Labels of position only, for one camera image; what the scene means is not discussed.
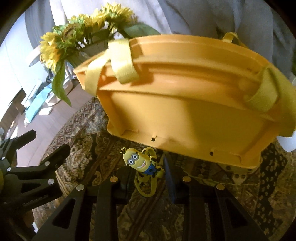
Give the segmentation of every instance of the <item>artificial sunflower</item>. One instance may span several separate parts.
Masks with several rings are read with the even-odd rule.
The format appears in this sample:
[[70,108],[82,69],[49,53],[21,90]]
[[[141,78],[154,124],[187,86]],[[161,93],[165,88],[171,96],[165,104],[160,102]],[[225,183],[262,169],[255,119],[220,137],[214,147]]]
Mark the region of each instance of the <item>artificial sunflower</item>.
[[109,4],[102,6],[102,13],[106,14],[108,22],[114,22],[116,26],[129,23],[132,20],[133,11],[128,7],[121,7],[121,4]]
[[57,35],[55,35],[54,33],[47,32],[41,37],[43,41],[40,41],[40,60],[47,68],[51,69],[54,73],[56,73],[56,65],[61,56],[55,42],[56,37]]
[[143,23],[138,23],[131,9],[121,7],[121,4],[107,3],[101,10],[95,9],[91,14],[79,14],[68,19],[65,25],[53,27],[41,38],[41,62],[56,75],[52,81],[52,91],[60,99],[71,104],[63,89],[65,81],[65,65],[68,60],[73,67],[77,66],[87,47],[106,40],[114,39],[120,33],[125,38],[134,38],[151,34],[159,34],[155,29]]

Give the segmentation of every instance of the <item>wooden floor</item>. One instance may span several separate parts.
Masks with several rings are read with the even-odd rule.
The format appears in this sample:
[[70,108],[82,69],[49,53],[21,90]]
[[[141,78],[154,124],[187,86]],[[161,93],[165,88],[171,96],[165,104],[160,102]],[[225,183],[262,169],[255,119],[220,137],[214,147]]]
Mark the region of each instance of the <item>wooden floor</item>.
[[58,131],[77,110],[91,99],[91,95],[86,93],[80,85],[77,85],[68,97],[72,107],[61,101],[54,106],[49,115],[37,115],[27,127],[24,127],[25,115],[19,117],[17,136],[32,129],[36,131],[37,136],[35,140],[17,151],[18,167],[39,165],[44,152]]

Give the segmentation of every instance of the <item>green leaf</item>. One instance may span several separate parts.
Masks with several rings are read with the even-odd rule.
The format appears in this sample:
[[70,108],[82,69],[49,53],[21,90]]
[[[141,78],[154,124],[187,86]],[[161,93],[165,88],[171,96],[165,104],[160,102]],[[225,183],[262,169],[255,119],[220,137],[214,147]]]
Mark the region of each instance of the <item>green leaf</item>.
[[57,63],[56,67],[57,74],[52,81],[52,92],[59,97],[61,100],[65,101],[69,106],[72,107],[71,102],[66,95],[66,92],[63,88],[65,81],[65,64],[64,60],[60,60]]
[[125,27],[123,30],[131,38],[160,34],[154,28],[152,28],[149,25],[146,25],[144,23],[137,23],[133,26]]
[[118,31],[124,38],[126,39],[132,39],[131,36],[129,36],[123,29]]
[[102,29],[102,30],[92,34],[92,36],[95,37],[95,39],[93,39],[93,41],[97,42],[99,40],[101,40],[101,41],[106,40],[106,39],[108,39],[109,34],[110,34],[110,31],[108,29]]

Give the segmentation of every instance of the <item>flower pot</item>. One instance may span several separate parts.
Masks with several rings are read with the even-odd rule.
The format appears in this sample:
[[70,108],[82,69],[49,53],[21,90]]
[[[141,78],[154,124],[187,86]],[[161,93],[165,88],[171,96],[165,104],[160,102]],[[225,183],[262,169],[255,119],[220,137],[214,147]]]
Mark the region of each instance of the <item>flower pot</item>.
[[73,68],[76,68],[78,65],[82,64],[84,61],[88,60],[90,57],[106,50],[107,48],[108,48],[108,40],[91,44],[77,51],[77,53],[68,56],[67,60],[73,66]]

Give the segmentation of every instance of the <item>person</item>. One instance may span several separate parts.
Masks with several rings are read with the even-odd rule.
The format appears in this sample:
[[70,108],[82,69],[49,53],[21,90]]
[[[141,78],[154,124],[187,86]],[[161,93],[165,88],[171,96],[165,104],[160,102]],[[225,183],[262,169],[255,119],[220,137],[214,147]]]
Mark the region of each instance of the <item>person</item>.
[[[56,25],[79,13],[91,14],[108,0],[49,0]],[[236,32],[249,49],[272,62],[287,78],[296,40],[264,0],[116,0],[161,34],[222,38]]]

